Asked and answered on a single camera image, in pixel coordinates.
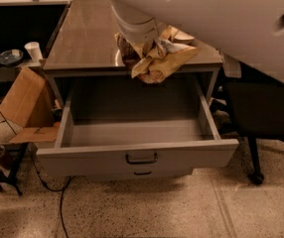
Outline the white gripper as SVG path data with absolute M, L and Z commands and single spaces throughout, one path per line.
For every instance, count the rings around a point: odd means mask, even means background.
M 116 0 L 110 0 L 110 3 L 119 32 L 130 43 L 147 43 L 159 36 L 173 41 L 180 32 L 173 26 L 166 28 L 165 23 L 124 3 Z M 133 66 L 131 77 L 167 78 L 198 52 L 197 48 L 187 45 L 178 45 L 165 54 L 158 48 L 153 49 Z

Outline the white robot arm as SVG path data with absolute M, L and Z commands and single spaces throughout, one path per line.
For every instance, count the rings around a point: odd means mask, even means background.
M 284 0 L 116 0 L 284 83 Z

